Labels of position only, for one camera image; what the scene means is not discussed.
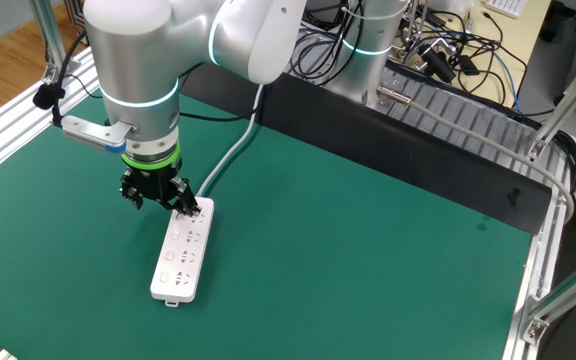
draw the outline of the power outlet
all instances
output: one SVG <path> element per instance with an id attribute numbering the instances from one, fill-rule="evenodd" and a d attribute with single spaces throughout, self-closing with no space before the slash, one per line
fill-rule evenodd
<path id="1" fill-rule="evenodd" d="M 197 198 L 201 213 L 188 217 L 173 211 L 161 247 L 150 293 L 166 306 L 177 307 L 195 298 L 201 264 L 208 243 L 215 205 L 211 199 Z"/>

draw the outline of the green work surface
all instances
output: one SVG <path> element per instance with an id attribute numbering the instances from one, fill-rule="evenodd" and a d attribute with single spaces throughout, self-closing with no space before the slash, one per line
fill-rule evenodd
<path id="1" fill-rule="evenodd" d="M 182 98 L 187 112 L 225 116 Z M 102 102 L 72 114 L 101 123 Z M 193 189 L 246 121 L 184 119 Z M 0 166 L 0 345 L 21 359 L 499 359 L 530 235 L 259 128 L 210 197 L 197 296 L 150 282 L 170 213 L 48 129 Z"/>

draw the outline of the white cable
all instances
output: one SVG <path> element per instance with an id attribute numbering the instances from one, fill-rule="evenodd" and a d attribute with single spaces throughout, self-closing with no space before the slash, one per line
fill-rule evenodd
<path id="1" fill-rule="evenodd" d="M 421 111 L 423 114 L 429 116 L 430 118 L 432 118 L 433 120 L 437 121 L 438 123 L 441 123 L 443 125 L 448 126 L 449 128 L 459 131 L 475 140 L 481 141 L 482 143 L 496 149 L 499 152 L 502 152 L 508 156 L 510 156 L 511 158 L 517 160 L 518 162 L 530 167 L 531 169 L 537 171 L 538 173 L 540 173 L 541 175 L 543 175 L 544 177 L 546 177 L 548 180 L 550 180 L 553 184 L 555 184 L 555 186 L 557 188 L 559 188 L 559 192 L 566 198 L 566 219 L 565 222 L 567 223 L 568 220 L 570 220 L 570 218 L 572 218 L 573 213 L 575 212 L 575 202 L 572 199 L 572 196 L 570 196 L 570 192 L 568 191 L 568 189 L 566 188 L 566 186 L 559 181 L 559 179 L 557 179 L 554 175 L 552 175 L 550 172 L 548 172 L 548 170 L 542 168 L 541 166 L 533 163 L 530 160 L 524 159 L 523 156 L 516 154 L 514 151 L 507 149 L 506 147 L 497 144 L 496 142 L 482 136 L 479 135 L 475 132 L 472 132 L 468 129 L 464 129 L 461 126 L 454 124 L 446 119 L 444 119 L 443 117 L 433 113 L 432 111 L 426 109 L 425 107 L 417 104 L 414 101 L 410 102 L 410 107 L 414 108 L 416 110 Z"/>
<path id="2" fill-rule="evenodd" d="M 354 12 L 350 11 L 350 9 L 348 9 L 345 6 L 341 8 L 341 11 L 345 12 L 346 14 L 348 14 L 350 16 L 354 16 L 357 19 L 361 19 L 361 20 L 388 20 L 388 19 L 392 19 L 396 16 L 401 15 L 404 11 L 406 11 L 406 6 L 402 7 L 401 10 L 397 11 L 394 14 L 385 15 L 385 16 L 361 16 L 359 14 L 355 14 Z"/>
<path id="3" fill-rule="evenodd" d="M 257 109 L 259 106 L 259 100 L 261 99 L 261 93 L 262 93 L 263 88 L 264 88 L 263 85 L 259 85 L 259 88 L 257 89 L 257 96 L 255 97 L 255 103 L 252 106 L 253 109 Z M 246 132 L 244 133 L 244 135 L 235 143 L 235 145 L 233 145 L 230 148 L 230 150 L 228 150 L 226 155 L 224 155 L 224 157 L 221 158 L 221 161 L 219 161 L 219 163 L 217 164 L 217 166 L 215 166 L 215 168 L 212 170 L 210 175 L 208 175 L 206 180 L 204 180 L 204 183 L 201 184 L 201 187 L 199 188 L 199 191 L 197 192 L 197 196 L 204 196 L 206 190 L 210 186 L 210 183 L 212 183 L 213 178 L 215 176 L 217 176 L 217 174 L 219 174 L 219 172 L 224 167 L 224 165 L 226 165 L 228 163 L 228 161 L 230 160 L 230 157 L 237 150 L 239 150 L 239 147 L 241 147 L 241 145 L 243 145 L 246 142 L 246 140 L 248 139 L 248 136 L 252 132 L 253 127 L 255 126 L 255 119 L 257 118 L 257 113 L 258 113 L 258 111 L 254 112 L 252 114 L 252 116 L 250 117 L 250 123 L 248 124 L 248 128 L 246 129 Z"/>

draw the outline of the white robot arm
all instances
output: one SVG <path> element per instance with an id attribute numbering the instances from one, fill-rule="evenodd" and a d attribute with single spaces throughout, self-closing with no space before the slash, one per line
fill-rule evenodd
<path id="1" fill-rule="evenodd" d="M 258 84 L 282 73 L 306 0 L 87 0 L 86 30 L 109 126 L 65 116 L 64 133 L 122 154 L 122 195 L 187 215 L 199 211 L 177 178 L 178 77 L 211 61 Z"/>

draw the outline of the green led ring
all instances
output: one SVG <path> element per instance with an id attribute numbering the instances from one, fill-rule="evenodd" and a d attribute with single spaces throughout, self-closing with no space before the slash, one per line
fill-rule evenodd
<path id="1" fill-rule="evenodd" d="M 173 153 L 163 161 L 159 161 L 156 163 L 142 163 L 142 162 L 135 161 L 135 160 L 129 158 L 128 155 L 126 155 L 126 154 L 121 155 L 121 159 L 127 165 L 132 166 L 135 169 L 152 171 L 152 170 L 158 170 L 161 168 L 165 168 L 166 166 L 177 161 L 177 159 L 179 159 L 180 156 L 181 156 L 181 146 L 179 145 L 179 141 L 177 141 L 177 146 L 175 147 L 175 151 L 173 151 Z"/>

